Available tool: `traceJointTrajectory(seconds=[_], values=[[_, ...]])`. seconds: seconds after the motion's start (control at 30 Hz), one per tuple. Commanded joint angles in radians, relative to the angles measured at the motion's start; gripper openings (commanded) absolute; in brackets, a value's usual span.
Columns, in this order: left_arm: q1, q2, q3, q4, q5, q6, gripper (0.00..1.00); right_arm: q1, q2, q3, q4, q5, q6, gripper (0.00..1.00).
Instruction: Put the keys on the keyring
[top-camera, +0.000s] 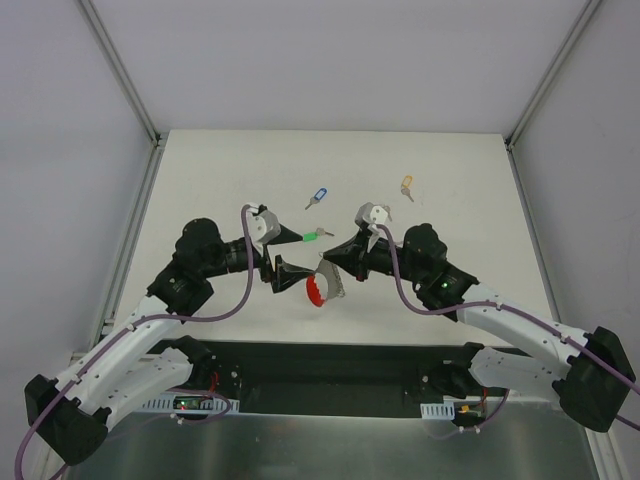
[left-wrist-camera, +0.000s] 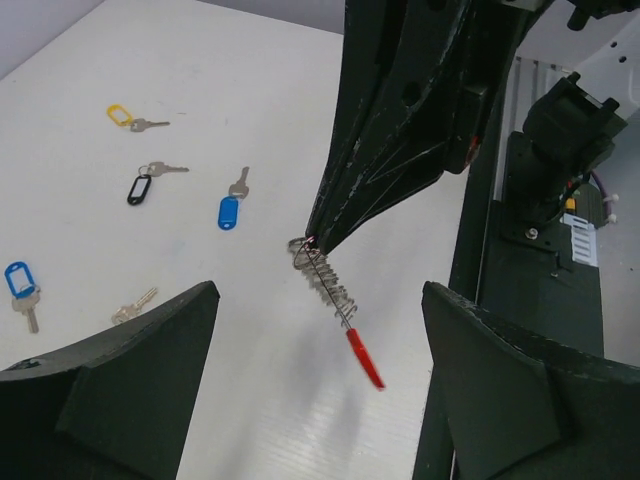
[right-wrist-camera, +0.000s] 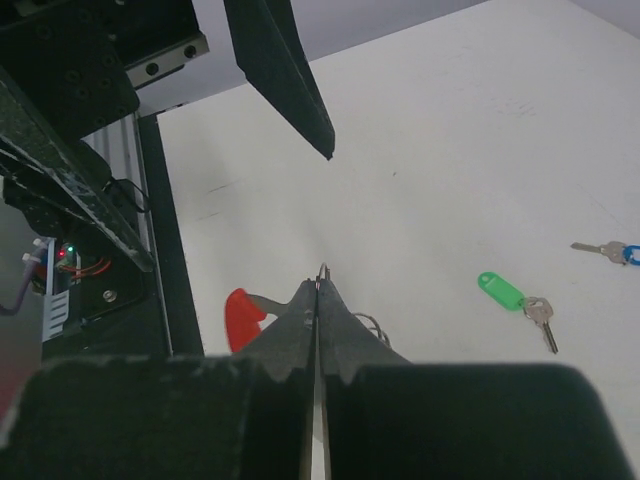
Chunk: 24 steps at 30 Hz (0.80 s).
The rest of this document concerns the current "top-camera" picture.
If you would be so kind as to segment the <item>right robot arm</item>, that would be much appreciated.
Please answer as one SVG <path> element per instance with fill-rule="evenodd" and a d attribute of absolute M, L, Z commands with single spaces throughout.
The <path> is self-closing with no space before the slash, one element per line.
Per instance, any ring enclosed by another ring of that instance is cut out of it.
<path fill-rule="evenodd" d="M 455 397 L 481 387 L 501 388 L 555 404 L 572 420 L 606 432 L 619 420 L 630 393 L 639 386 L 619 337 L 598 327 L 593 332 L 540 319 L 457 268 L 430 224 L 409 228 L 397 245 L 390 231 L 360 227 L 350 240 L 323 253 L 323 259 L 364 282 L 376 272 L 394 278 L 397 290 L 409 282 L 420 302 L 405 305 L 424 316 L 442 315 L 487 332 L 518 349 L 501 353 L 478 345 L 443 376 L 441 386 Z"/>

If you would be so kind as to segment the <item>red handled metal key organizer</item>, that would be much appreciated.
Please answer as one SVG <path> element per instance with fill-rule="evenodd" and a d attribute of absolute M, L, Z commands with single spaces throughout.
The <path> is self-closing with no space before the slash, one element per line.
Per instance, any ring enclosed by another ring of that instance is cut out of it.
<path fill-rule="evenodd" d="M 314 273 L 306 279 L 305 289 L 311 304 L 318 308 L 345 296 L 338 268 L 326 259 L 321 259 Z"/>

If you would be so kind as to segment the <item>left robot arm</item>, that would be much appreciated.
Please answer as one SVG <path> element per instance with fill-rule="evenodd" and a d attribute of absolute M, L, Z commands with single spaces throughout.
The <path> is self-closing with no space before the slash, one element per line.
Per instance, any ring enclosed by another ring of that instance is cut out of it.
<path fill-rule="evenodd" d="M 212 357 L 189 336 L 177 340 L 154 364 L 136 364 L 177 327 L 202 322 L 197 313 L 214 294 L 211 278 L 258 274 L 280 293 L 312 274 L 279 256 L 270 257 L 269 246 L 304 238 L 281 225 L 273 212 L 245 206 L 241 221 L 242 237 L 229 242 L 211 219 L 187 223 L 171 261 L 128 319 L 55 378 L 37 375 L 26 385 L 30 435 L 38 435 L 66 465 L 75 466 L 92 456 L 140 404 L 181 385 L 205 388 L 213 375 Z"/>

